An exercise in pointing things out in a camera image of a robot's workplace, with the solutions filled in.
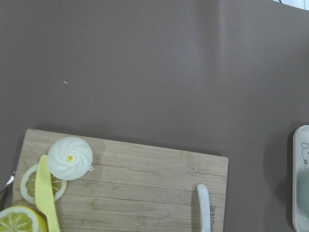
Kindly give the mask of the white ceramic spoon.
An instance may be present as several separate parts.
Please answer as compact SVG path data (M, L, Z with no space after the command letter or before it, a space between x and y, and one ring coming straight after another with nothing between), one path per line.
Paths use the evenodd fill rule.
M200 231L211 232L211 207L207 187L203 184L198 184L197 194L200 207Z

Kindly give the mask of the bamboo cutting board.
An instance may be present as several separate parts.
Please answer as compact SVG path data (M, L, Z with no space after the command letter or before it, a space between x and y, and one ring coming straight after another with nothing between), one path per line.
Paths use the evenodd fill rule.
M198 232L197 186L207 187L211 230L224 227L228 158L87 137L93 170L56 202L63 232Z

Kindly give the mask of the white toy steamed bun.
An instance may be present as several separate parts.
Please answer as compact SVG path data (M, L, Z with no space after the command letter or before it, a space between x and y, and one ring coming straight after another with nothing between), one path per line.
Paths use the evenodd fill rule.
M92 171L90 145L79 137L65 137L55 142L47 154L50 173L61 180L75 180Z

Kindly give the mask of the lemon slice toy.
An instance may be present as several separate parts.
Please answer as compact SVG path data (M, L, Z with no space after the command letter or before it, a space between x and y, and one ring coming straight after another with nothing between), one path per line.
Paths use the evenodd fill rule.
M30 167L23 175L20 190L23 198L30 204L35 204L35 180L38 164ZM65 192L68 182L51 175L54 201L57 201Z

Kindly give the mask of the cream serving tray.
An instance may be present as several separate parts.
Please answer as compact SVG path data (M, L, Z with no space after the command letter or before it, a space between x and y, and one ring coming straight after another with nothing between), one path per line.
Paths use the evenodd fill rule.
M296 129L293 135L292 220L295 231L309 230L309 127Z

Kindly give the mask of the lemon half toy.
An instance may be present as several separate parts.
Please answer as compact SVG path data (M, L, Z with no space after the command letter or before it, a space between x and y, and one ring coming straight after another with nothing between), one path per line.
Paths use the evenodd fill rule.
M0 212L1 232L47 232L47 222L26 206L12 206Z

